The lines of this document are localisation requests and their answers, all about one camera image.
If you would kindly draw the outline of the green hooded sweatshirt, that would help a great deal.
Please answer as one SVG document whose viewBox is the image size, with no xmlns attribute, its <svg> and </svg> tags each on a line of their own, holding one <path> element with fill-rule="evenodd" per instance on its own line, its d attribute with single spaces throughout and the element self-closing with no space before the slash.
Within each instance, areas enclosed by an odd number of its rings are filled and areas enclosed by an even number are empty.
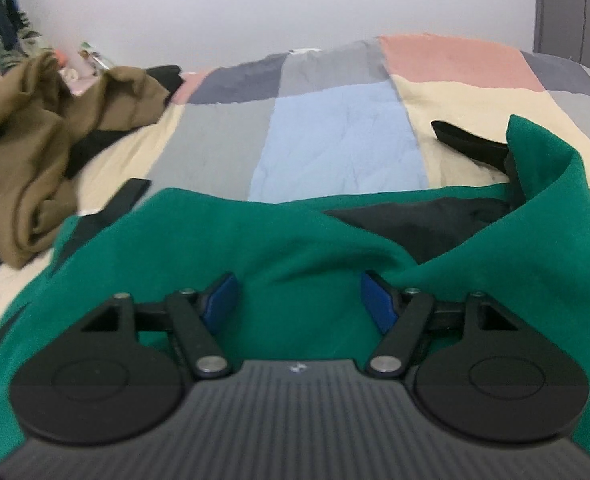
<svg viewBox="0 0 590 480">
<path fill-rule="evenodd" d="M 116 292 L 154 301 L 208 285 L 242 284 L 240 307 L 219 335 L 234 363 L 343 358 L 365 362 L 379 337 L 359 300 L 359 276 L 460 300 L 482 290 L 568 352 L 590 383 L 590 158 L 529 120 L 507 140 L 524 200 L 511 188 L 437 188 L 346 195 L 278 205 L 166 188 L 89 240 L 65 221 L 48 267 L 0 321 L 0 461 L 24 442 L 10 409 L 10 378 L 82 315 Z M 334 217 L 338 209 L 491 200 L 498 217 L 432 256 Z M 574 439 L 590 454 L 590 396 Z"/>
</svg>

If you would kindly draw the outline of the brown jacket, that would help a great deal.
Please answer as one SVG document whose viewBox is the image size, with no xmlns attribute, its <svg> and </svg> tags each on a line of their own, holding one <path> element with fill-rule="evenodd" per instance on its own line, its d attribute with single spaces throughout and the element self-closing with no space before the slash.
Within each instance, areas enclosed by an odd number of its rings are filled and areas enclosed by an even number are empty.
<svg viewBox="0 0 590 480">
<path fill-rule="evenodd" d="M 153 125 L 169 92 L 142 68 L 114 67 L 76 96 L 52 52 L 0 81 L 0 260 L 15 269 L 53 243 L 78 207 L 71 147 L 94 130 Z"/>
</svg>

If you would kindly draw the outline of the patchwork bed cover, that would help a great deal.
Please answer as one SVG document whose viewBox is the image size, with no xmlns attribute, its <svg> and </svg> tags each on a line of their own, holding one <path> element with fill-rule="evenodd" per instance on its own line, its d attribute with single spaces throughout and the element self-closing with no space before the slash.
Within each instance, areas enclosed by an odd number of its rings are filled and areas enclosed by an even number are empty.
<svg viewBox="0 0 590 480">
<path fill-rule="evenodd" d="M 395 36 L 271 56 L 191 76 L 182 99 L 91 164 L 83 206 L 129 177 L 151 181 L 135 208 L 166 188 L 278 205 L 508 185 L 440 143 L 437 120 L 508 143 L 519 116 L 590 158 L 590 70 L 486 41 Z M 50 262 L 0 271 L 0 321 Z"/>
</svg>

